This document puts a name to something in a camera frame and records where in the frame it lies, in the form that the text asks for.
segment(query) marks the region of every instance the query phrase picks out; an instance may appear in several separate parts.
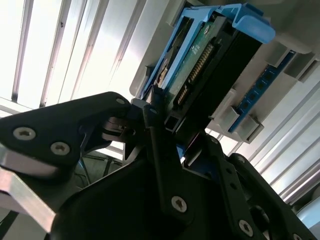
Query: white metal panel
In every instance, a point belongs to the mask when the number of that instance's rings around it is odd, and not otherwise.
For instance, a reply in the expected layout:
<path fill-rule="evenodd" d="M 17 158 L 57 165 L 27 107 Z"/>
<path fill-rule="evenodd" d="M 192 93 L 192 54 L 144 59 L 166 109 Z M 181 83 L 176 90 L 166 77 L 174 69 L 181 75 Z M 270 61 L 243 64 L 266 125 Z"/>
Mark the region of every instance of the white metal panel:
<path fill-rule="evenodd" d="M 262 124 L 261 133 L 237 152 L 290 202 L 320 181 L 320 67 L 297 82 Z"/>
<path fill-rule="evenodd" d="M 17 100 L 29 108 L 40 105 L 62 2 L 33 3 Z"/>
<path fill-rule="evenodd" d="M 0 1 L 0 97 L 11 99 L 21 34 L 24 0 Z"/>
<path fill-rule="evenodd" d="M 110 72 L 136 4 L 136 0 L 109 0 L 90 59 L 73 98 L 112 91 L 109 88 Z"/>

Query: green circuit board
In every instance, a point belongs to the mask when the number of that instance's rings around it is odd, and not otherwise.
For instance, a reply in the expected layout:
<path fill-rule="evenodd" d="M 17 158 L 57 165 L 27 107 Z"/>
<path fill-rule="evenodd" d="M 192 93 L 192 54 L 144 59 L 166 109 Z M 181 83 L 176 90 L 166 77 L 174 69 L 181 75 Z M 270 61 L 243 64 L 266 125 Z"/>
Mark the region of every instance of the green circuit board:
<path fill-rule="evenodd" d="M 218 17 L 214 22 L 208 21 L 196 36 L 180 68 L 167 88 L 165 102 L 169 109 L 172 108 L 176 95 L 181 91 L 183 93 L 182 87 L 184 83 L 197 77 L 199 69 L 214 49 L 210 41 L 218 34 L 224 22 L 224 17 Z"/>

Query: screw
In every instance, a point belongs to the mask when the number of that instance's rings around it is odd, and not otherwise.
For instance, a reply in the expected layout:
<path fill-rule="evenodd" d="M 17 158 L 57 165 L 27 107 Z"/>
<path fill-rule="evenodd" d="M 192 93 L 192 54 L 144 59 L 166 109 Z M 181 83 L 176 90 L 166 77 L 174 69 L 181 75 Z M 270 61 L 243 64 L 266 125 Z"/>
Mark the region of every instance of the screw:
<path fill-rule="evenodd" d="M 294 240 L 302 240 L 302 238 L 296 233 L 293 234 L 293 239 Z"/>
<path fill-rule="evenodd" d="M 121 98 L 117 98 L 116 101 L 119 103 L 119 104 L 125 104 L 126 102 L 124 100 L 122 100 Z"/>
<path fill-rule="evenodd" d="M 242 162 L 243 164 L 246 163 L 246 160 L 242 156 L 239 156 L 239 161 Z"/>
<path fill-rule="evenodd" d="M 171 198 L 171 204 L 172 204 L 172 207 L 175 210 L 179 211 L 180 213 L 184 213 L 187 211 L 187 204 L 185 200 L 183 200 L 183 198 L 179 196 L 173 196 Z"/>
<path fill-rule="evenodd" d="M 36 137 L 36 132 L 30 127 L 22 126 L 13 131 L 13 136 L 22 141 L 29 141 Z"/>
<path fill-rule="evenodd" d="M 209 32 L 210 26 L 207 26 L 204 30 L 204 34 L 206 35 Z"/>
<path fill-rule="evenodd" d="M 69 145 L 62 141 L 57 141 L 53 143 L 50 149 L 55 155 L 60 155 L 60 156 L 65 156 L 70 152 Z"/>
<path fill-rule="evenodd" d="M 219 143 L 219 141 L 217 139 L 215 139 L 214 137 L 211 138 L 211 141 L 214 142 L 215 144 Z"/>
<path fill-rule="evenodd" d="M 239 221 L 239 227 L 242 230 L 242 232 L 247 234 L 249 237 L 252 237 L 254 235 L 254 231 L 253 231 L 252 227 L 250 226 L 250 224 L 247 223 L 247 221 L 241 219 Z"/>
<path fill-rule="evenodd" d="M 153 108 L 150 108 L 150 111 L 153 112 L 154 114 L 158 114 L 158 112 Z"/>

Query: black metal bracket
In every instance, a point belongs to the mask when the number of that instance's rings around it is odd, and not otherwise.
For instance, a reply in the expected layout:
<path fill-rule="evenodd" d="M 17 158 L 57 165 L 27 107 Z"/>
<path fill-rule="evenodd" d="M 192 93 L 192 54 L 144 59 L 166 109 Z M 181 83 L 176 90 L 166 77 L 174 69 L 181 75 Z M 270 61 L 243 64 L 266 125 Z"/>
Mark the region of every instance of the black metal bracket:
<path fill-rule="evenodd" d="M 262 207 L 267 214 L 270 239 L 315 240 L 307 227 L 246 158 L 233 153 L 227 160 L 235 166 L 246 186 L 254 193 L 252 195 L 254 202 Z"/>
<path fill-rule="evenodd" d="M 182 166 L 174 137 L 169 134 L 161 115 L 151 105 L 143 107 L 145 124 L 145 145 L 147 159 L 154 166 L 161 211 L 184 225 L 192 222 L 194 211 L 192 207 L 183 209 L 183 199 L 189 202 L 190 196 L 183 181 Z M 181 210 L 173 207 L 172 201 L 181 205 Z"/>
<path fill-rule="evenodd" d="M 19 161 L 14 165 L 1 161 L 0 165 L 36 178 L 60 178 L 56 169 L 66 174 L 72 171 L 81 155 L 107 147 L 111 140 L 124 138 L 125 128 L 121 134 L 114 131 L 113 138 L 103 139 L 103 125 L 113 119 L 124 119 L 130 109 L 131 104 L 120 94 L 106 92 L 1 118 L 0 143 L 6 149 L 32 159 L 32 165 L 28 165 L 30 171 L 26 171 L 26 166 Z M 18 129 L 29 129 L 33 138 L 23 140 L 17 134 L 29 132 L 17 132 Z M 68 153 L 55 154 L 52 151 L 54 143 L 64 143 Z"/>
<path fill-rule="evenodd" d="M 226 161 L 219 141 L 204 132 L 200 135 L 203 140 L 203 149 L 199 157 L 207 158 L 211 177 L 215 173 L 218 175 L 218 183 L 232 235 L 244 240 L 266 239 L 253 221 L 236 169 Z"/>

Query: bolt head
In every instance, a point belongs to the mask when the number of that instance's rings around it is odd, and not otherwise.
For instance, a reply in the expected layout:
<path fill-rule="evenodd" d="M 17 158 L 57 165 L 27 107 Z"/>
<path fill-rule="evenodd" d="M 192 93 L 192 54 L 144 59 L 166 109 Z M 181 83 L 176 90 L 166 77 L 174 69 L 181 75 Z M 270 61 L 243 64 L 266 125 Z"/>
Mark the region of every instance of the bolt head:
<path fill-rule="evenodd" d="M 187 211 L 187 203 L 182 197 L 173 196 L 171 198 L 172 207 L 180 213 L 185 213 Z"/>
<path fill-rule="evenodd" d="M 119 104 L 125 104 L 126 102 L 121 99 L 121 98 L 117 98 L 116 101 L 119 103 Z"/>
<path fill-rule="evenodd" d="M 239 159 L 239 161 L 242 162 L 243 164 L 246 163 L 246 160 L 245 160 L 242 156 L 239 156 L 238 159 Z"/>
<path fill-rule="evenodd" d="M 59 155 L 59 156 L 65 156 L 70 152 L 69 145 L 62 141 L 57 141 L 53 143 L 50 149 L 53 154 Z"/>
<path fill-rule="evenodd" d="M 247 223 L 247 221 L 241 219 L 239 221 L 239 227 L 242 230 L 242 232 L 244 232 L 246 235 L 248 235 L 249 237 L 252 237 L 254 235 L 254 230 L 252 229 L 252 227 L 250 226 L 249 223 Z"/>
<path fill-rule="evenodd" d="M 294 240 L 302 240 L 302 238 L 296 233 L 293 234 L 293 239 Z"/>
<path fill-rule="evenodd" d="M 17 127 L 13 131 L 13 136 L 18 140 L 30 141 L 36 137 L 36 132 L 30 127 L 22 126 L 22 127 Z"/>

